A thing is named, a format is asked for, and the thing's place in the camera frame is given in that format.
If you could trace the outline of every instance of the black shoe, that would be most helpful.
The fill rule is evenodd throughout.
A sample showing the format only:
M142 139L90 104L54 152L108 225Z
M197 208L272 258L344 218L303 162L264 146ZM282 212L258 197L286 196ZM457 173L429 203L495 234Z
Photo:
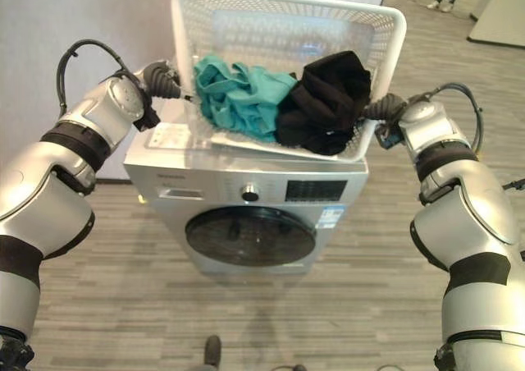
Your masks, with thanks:
M219 336L210 336L204 346L204 363L212 365L216 369L221 363L221 338Z

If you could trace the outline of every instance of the white plastic laundry basket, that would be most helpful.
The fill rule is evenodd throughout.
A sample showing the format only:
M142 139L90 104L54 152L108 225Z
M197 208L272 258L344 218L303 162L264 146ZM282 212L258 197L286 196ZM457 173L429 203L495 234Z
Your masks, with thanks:
M305 65L353 50L372 73L373 101L388 91L406 32L404 16L394 8L336 0L171 0L171 7L180 80L193 95L194 64L209 53L300 78ZM185 102L185 113L194 136L213 143L345 161L364 156L376 125L365 121L343 153L323 156L218 130L200 112L198 99Z

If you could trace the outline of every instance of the silver robot arm segment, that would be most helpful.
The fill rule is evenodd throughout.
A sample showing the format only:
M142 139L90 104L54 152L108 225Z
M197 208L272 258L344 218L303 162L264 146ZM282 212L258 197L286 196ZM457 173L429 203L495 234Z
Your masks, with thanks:
M89 234L95 216L84 196L95 172L133 125L157 125L152 96L180 97L170 71L156 62L117 72L0 172L0 369L25 369L33 358L25 342L39 307L39 265Z
M523 370L525 263L512 206L441 103L423 98L401 112L396 125L425 206L410 234L428 261L450 274L436 367Z

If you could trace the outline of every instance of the front-loading washing machine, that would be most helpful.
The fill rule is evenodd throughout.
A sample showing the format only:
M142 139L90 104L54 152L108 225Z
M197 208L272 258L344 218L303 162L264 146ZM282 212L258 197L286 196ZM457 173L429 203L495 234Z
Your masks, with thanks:
M134 138L125 167L203 273L305 273L368 178L341 161L196 140L180 101Z

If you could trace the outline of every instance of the sneaker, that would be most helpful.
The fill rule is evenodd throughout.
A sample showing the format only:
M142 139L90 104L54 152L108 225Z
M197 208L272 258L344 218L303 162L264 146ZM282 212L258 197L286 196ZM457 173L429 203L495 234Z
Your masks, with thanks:
M208 337L204 346L204 363L218 369L219 363L221 363L221 348L221 338L218 336Z
M442 12L451 12L452 7L454 7L454 4L452 2L447 2L443 6L440 7L440 10Z
M430 3L427 8L431 9L431 10L436 10L438 7L440 6L440 3L435 0L434 2Z
M383 365L378 370L381 370L381 371L400 371L401 368L399 368L397 365Z

